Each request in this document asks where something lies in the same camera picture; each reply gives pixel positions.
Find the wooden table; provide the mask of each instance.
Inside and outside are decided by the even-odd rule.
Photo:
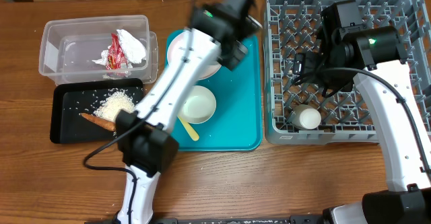
[[[56,145],[49,140],[55,84],[38,72],[45,23],[146,15],[158,36],[161,72],[166,39],[187,24],[189,2],[0,4],[0,223],[107,219],[123,201],[123,173],[82,166],[84,156],[102,143]],[[263,66],[261,72],[263,85]],[[116,147],[98,155],[94,163],[123,166]],[[154,210],[159,217],[182,219],[288,217],[318,214],[384,189],[385,167],[375,144],[280,146],[264,139],[248,153],[179,153],[160,178]]]

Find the white plate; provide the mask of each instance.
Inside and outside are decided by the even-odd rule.
[[[170,43],[168,48],[168,64],[172,62],[172,59],[174,57],[182,56],[181,54],[183,53],[183,51],[179,50],[179,47],[181,45],[181,40],[183,40],[183,38],[184,38],[184,32],[176,36],[176,38],[174,38],[174,40],[172,40],[172,42]],[[221,67],[222,66],[218,62],[212,62],[210,65],[207,66],[207,69],[205,70],[205,72],[203,72],[202,75],[199,77],[199,80],[207,79],[211,77],[212,75],[217,73],[217,71]]]

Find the green light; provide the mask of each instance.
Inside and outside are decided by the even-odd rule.
[[[209,11],[205,11],[204,13],[205,13],[205,15],[208,15],[209,17],[213,17],[213,14],[211,14],[211,12],[209,12]]]

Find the white tissue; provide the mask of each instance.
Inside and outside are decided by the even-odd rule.
[[[147,56],[147,50],[143,44],[126,30],[117,30],[117,33],[126,59],[130,63],[141,63]]]

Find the clear plastic container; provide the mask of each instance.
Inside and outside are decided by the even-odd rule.
[[[108,70],[92,61],[100,59],[100,53],[112,44],[111,33],[116,34],[117,29],[130,32],[147,50],[146,59],[133,64],[132,69]],[[144,15],[55,20],[45,25],[39,73],[52,79],[56,85],[100,81],[108,79],[107,73],[115,79],[138,78],[144,83],[152,83],[157,77],[157,66],[157,38],[153,32],[150,33],[148,19]]]

